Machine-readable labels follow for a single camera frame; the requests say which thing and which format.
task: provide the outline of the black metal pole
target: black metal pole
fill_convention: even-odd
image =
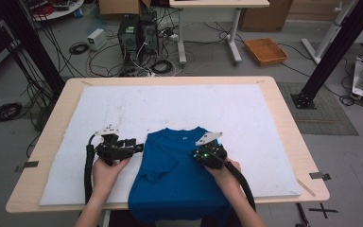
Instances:
[[[18,0],[0,0],[0,12],[15,38],[21,42],[51,88],[52,99],[58,100],[64,81],[27,20],[24,9]]]
[[[323,83],[330,77],[337,64],[352,46],[363,30],[363,0],[358,1],[340,32],[322,57],[299,94],[293,95],[297,108],[306,108],[313,100]]]

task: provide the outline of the plastic container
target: plastic container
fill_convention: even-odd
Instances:
[[[271,38],[247,40],[244,42],[247,50],[261,66],[283,62],[287,54]]]

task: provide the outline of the white sheet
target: white sheet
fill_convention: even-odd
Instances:
[[[254,197],[301,195],[258,85],[104,86],[84,89],[40,205],[84,203],[85,146],[110,124],[119,139],[137,143],[164,128],[222,131],[218,142],[241,164]],[[132,157],[108,202],[127,202],[141,159],[141,153]]]

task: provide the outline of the human hand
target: human hand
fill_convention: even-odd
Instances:
[[[94,193],[109,196],[120,171],[129,161],[130,158],[124,159],[120,163],[113,162],[112,166],[108,166],[101,158],[98,158],[93,166]]]
[[[227,161],[231,162],[235,168],[241,171],[241,166],[238,162],[232,159],[227,159]],[[207,166],[205,168],[208,170],[208,172],[211,173],[212,176],[214,176],[217,185],[220,187],[220,189],[222,189],[223,193],[229,189],[240,187],[238,180],[225,166],[223,166],[221,169],[210,168]]]

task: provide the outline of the blue t-shirt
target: blue t-shirt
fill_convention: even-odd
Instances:
[[[200,219],[213,216],[222,226],[231,206],[214,177],[193,158],[196,142],[207,130],[168,128],[150,133],[143,162],[129,195],[135,218],[150,223],[160,219]]]

